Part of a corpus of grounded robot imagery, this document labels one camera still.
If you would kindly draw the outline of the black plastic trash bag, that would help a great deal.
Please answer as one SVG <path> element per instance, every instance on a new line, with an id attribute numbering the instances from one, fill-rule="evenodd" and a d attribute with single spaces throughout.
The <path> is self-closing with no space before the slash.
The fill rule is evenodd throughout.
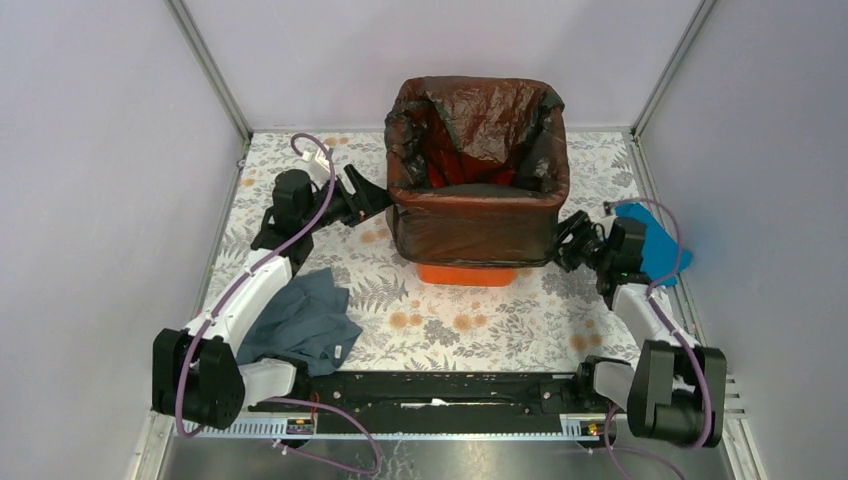
<path id="1" fill-rule="evenodd" d="M 406 80 L 384 130 L 398 253 L 459 267 L 550 262 L 570 191 L 564 109 L 538 80 Z"/>

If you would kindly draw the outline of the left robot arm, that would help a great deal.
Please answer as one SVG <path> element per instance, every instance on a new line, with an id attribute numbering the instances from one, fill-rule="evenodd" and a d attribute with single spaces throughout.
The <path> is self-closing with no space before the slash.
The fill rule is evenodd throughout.
<path id="1" fill-rule="evenodd" d="M 225 430 L 244 409 L 272 398 L 288 411 L 309 401 L 304 367 L 275 354 L 241 365 L 237 353 L 262 311 L 305 263 L 313 231 L 335 222 L 353 227 L 391 206 L 386 189 L 352 165 L 343 171 L 340 179 L 326 168 L 322 185 L 304 170 L 278 174 L 240 272 L 211 308 L 155 337 L 152 408 L 173 417 L 179 435 L 193 437 L 205 427 Z"/>

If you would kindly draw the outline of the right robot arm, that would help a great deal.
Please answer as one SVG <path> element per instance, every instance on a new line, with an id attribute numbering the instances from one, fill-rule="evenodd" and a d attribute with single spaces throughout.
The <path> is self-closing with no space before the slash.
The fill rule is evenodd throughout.
<path id="1" fill-rule="evenodd" d="M 567 272 L 585 266 L 596 290 L 641 348 L 637 364 L 609 358 L 584 362 L 575 402 L 597 412 L 610 401 L 627 415 L 631 433 L 686 448 L 712 448 L 722 436 L 727 360 L 701 345 L 661 305 L 643 270 L 647 226 L 632 217 L 597 223 L 585 211 L 562 221 L 555 261 Z"/>

